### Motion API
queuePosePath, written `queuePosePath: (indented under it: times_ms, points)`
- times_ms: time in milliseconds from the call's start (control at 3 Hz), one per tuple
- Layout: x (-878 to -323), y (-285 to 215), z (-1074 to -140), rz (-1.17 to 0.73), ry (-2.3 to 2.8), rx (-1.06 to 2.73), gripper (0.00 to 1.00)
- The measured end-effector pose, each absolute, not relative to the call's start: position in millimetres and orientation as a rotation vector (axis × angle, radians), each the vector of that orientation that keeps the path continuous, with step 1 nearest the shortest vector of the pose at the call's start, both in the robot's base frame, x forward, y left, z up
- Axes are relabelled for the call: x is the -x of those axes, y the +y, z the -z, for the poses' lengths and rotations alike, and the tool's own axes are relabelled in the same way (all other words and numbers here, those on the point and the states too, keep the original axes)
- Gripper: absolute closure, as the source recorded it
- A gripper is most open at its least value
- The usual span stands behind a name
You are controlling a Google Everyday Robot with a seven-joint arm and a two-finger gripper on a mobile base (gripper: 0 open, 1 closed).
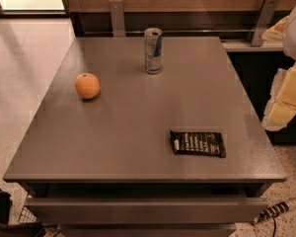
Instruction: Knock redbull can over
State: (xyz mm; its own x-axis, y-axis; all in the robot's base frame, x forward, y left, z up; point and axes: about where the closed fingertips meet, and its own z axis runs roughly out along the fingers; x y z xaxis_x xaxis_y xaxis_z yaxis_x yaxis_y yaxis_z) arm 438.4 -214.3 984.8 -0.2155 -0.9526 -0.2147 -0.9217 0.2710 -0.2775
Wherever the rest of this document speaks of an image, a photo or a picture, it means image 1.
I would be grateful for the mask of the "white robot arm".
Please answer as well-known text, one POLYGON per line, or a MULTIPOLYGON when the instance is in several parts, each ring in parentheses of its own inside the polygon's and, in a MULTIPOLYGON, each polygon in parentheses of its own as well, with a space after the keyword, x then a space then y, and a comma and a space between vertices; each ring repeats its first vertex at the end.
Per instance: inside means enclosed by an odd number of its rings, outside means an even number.
POLYGON ((296 116, 296 7, 288 16, 266 30, 262 38, 281 40, 284 54, 295 61, 288 70, 277 70, 270 89, 270 99, 263 112, 263 128, 279 131, 296 116))

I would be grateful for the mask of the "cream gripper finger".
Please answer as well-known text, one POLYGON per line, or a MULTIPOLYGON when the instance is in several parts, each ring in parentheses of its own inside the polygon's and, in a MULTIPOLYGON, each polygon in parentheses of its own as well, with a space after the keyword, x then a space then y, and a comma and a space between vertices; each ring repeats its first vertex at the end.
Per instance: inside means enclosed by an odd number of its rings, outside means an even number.
POLYGON ((288 70, 279 68, 273 78, 263 113, 262 126, 268 131, 279 131, 296 116, 296 63, 288 70))
POLYGON ((287 20, 288 20, 288 16, 282 18, 275 25, 268 28, 262 34, 262 39, 263 40, 283 41, 284 29, 285 29, 285 24, 286 24, 287 20))

